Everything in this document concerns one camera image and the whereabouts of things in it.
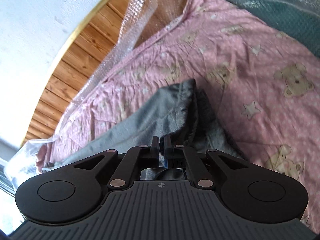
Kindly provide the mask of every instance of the patterned fabric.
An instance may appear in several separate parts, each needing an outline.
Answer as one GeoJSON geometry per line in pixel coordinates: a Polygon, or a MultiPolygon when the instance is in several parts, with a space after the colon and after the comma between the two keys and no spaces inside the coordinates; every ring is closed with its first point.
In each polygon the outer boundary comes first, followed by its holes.
{"type": "Polygon", "coordinates": [[[320,61],[224,0],[188,0],[173,30],[161,30],[105,76],[46,158],[61,161],[134,113],[159,87],[189,78],[205,90],[251,162],[306,187],[302,221],[319,233],[320,61]]]}

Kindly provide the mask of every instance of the gray cloth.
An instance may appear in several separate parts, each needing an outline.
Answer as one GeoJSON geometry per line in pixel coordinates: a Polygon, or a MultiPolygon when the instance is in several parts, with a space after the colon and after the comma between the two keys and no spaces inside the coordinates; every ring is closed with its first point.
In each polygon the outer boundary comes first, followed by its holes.
{"type": "Polygon", "coordinates": [[[137,112],[115,125],[102,136],[88,143],[62,162],[56,162],[43,171],[55,169],[82,160],[107,149],[125,153],[137,145],[151,145],[152,137],[170,134],[172,143],[194,147],[204,153],[215,148],[239,157],[226,140],[209,100],[202,90],[197,90],[194,79],[160,88],[137,112]]]}

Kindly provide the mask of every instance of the ribbed surface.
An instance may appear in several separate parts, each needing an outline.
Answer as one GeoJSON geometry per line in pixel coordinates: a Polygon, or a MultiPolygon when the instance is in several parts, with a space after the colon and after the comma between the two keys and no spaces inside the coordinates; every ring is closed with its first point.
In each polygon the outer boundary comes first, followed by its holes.
{"type": "Polygon", "coordinates": [[[263,225],[228,211],[214,192],[188,181],[136,181],[113,192],[91,217],[67,226],[25,222],[11,236],[17,240],[72,239],[243,239],[309,240],[315,235],[298,219],[263,225]]]}

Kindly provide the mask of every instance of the clear plastic wrap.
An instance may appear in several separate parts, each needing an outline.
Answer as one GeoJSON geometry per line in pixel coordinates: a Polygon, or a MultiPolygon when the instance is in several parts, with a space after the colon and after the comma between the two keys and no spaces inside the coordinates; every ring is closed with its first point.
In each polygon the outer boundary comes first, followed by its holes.
{"type": "MultiPolygon", "coordinates": [[[[228,1],[247,9],[270,26],[296,38],[319,56],[320,0],[228,1]]],[[[47,140],[28,141],[5,168],[5,174],[15,189],[26,179],[37,174],[35,162],[39,149],[47,143],[54,142],[60,131],[67,128],[66,125],[71,123],[67,121],[73,118],[72,113],[105,81],[106,73],[153,34],[162,28],[174,27],[175,19],[182,14],[186,2],[187,0],[130,0],[116,46],[70,103],[60,119],[55,135],[47,140]]]]}

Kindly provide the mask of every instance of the pink fabric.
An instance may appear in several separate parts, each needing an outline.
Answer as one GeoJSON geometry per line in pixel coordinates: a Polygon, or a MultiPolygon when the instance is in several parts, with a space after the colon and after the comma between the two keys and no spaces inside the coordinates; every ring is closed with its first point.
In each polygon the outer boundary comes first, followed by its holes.
{"type": "Polygon", "coordinates": [[[59,134],[50,162],[121,122],[159,87],[189,78],[253,163],[306,187],[303,222],[319,233],[320,61],[224,0],[188,0],[173,30],[161,30],[116,65],[59,134]]]}

